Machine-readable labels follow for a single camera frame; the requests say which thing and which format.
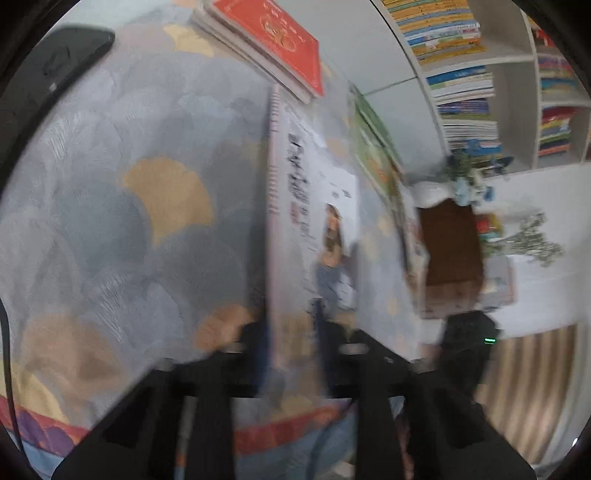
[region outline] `red book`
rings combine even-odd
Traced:
[[[210,7],[323,96],[318,41],[270,0],[214,0]]]

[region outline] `striped curtain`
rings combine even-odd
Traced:
[[[530,464],[540,463],[569,386],[577,326],[500,340],[475,400]]]

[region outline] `white wall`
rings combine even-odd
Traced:
[[[499,214],[509,233],[512,225],[517,228],[516,219],[542,210],[547,217],[542,230],[565,250],[548,268],[512,257],[517,302],[492,315],[504,336],[529,335],[589,318],[591,290],[584,284],[591,274],[591,165],[548,168],[488,183],[495,188],[496,200],[480,210]]]

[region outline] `cable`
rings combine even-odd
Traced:
[[[326,443],[330,430],[338,422],[342,421],[345,418],[347,412],[351,409],[356,400],[356,398],[351,398],[351,400],[349,400],[349,402],[339,412],[339,414],[330,422],[328,422],[326,426],[322,429],[322,432],[320,432],[320,435],[318,435],[318,438],[314,442],[314,445],[310,452],[310,460],[308,461],[308,467],[306,467],[306,480],[314,480],[314,477],[316,476],[316,464],[318,463],[318,457],[320,456],[320,452],[322,452],[322,447]]]
[[[21,451],[28,466],[29,458],[25,453],[25,447],[22,444],[21,432],[18,428],[17,411],[14,408],[14,395],[12,393],[12,370],[10,366],[10,326],[8,324],[8,314],[0,299],[0,332],[2,333],[2,362],[4,363],[4,384],[6,385],[6,400],[8,401],[8,412],[12,423],[12,432],[17,441],[18,449]]]

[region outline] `photo of woman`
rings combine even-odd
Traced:
[[[343,238],[340,231],[341,217],[334,205],[326,205],[326,232],[324,248],[316,265],[318,292],[327,304],[327,314],[334,319],[339,295],[337,287],[342,272]]]

